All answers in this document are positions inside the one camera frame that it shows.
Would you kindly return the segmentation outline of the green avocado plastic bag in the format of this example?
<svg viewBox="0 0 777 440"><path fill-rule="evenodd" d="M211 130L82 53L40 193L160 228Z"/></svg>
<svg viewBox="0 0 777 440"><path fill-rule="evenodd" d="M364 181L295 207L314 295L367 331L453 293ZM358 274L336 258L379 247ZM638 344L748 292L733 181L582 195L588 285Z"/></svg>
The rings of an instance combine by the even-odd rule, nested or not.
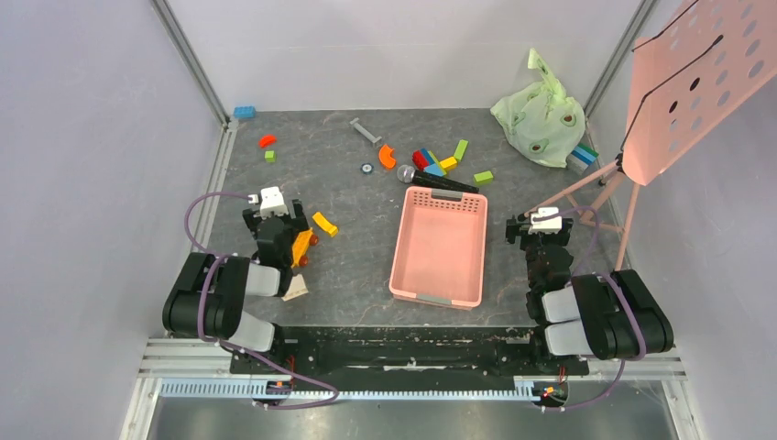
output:
<svg viewBox="0 0 777 440"><path fill-rule="evenodd" d="M541 79L499 99L490 114L508 143L526 159L548 168L564 168L585 133L583 106L567 93L534 48L529 50L527 67Z"/></svg>

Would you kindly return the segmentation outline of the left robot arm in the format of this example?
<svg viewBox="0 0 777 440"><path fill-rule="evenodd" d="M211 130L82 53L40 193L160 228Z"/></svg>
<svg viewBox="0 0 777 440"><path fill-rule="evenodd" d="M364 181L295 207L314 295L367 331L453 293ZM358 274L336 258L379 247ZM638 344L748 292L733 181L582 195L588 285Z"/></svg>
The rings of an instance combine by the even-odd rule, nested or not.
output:
<svg viewBox="0 0 777 440"><path fill-rule="evenodd" d="M282 298L294 278L293 246L310 230L300 200L291 202L291 214L259 216L246 209L243 217L257 243L251 257L229 257L216 268L212 253L192 252L162 309L165 330L176 336L219 339L239 349L253 351L253 361L266 373L281 371L288 361L288 349L281 344L279 325L260 320L245 310L249 296Z"/></svg>

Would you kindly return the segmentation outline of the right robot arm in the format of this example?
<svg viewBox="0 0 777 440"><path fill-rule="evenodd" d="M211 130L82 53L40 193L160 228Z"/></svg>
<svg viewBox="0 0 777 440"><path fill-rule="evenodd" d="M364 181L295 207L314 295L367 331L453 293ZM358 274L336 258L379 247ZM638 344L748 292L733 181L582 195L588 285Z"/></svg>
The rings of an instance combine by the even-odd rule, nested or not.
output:
<svg viewBox="0 0 777 440"><path fill-rule="evenodd" d="M526 307L537 323L531 366L552 374L570 357L639 358L672 349L673 327L640 275L575 275L566 248L574 222L559 222L549 232L533 231L523 216L506 222L506 240L520 246L527 264Z"/></svg>

